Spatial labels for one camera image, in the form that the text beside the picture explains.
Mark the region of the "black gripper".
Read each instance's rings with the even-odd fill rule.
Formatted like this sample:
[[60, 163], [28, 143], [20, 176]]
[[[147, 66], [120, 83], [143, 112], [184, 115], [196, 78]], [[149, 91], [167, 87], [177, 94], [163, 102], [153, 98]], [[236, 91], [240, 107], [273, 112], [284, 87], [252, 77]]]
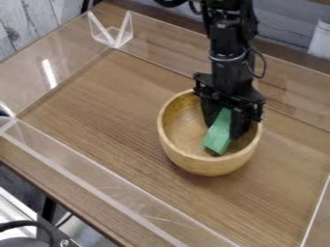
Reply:
[[229, 138], [236, 140], [249, 128], [251, 121], [260, 122], [265, 97], [252, 86], [256, 75], [255, 56], [248, 54], [233, 60], [211, 60], [211, 73], [196, 72], [195, 95], [201, 99], [201, 115], [211, 127], [219, 111], [231, 110]]

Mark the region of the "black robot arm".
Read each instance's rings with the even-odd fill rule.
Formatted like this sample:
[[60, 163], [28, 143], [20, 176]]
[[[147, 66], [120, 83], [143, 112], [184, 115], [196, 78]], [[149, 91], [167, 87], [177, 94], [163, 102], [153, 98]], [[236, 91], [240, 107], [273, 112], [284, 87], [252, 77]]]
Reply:
[[229, 138], [236, 140], [253, 122], [261, 121], [265, 97], [252, 81], [255, 59], [260, 56], [252, 47], [257, 35], [252, 0], [153, 0], [165, 8], [183, 4], [201, 16], [209, 41], [207, 57], [211, 72], [193, 74], [195, 95], [201, 99], [205, 124], [213, 124], [219, 112], [229, 111]]

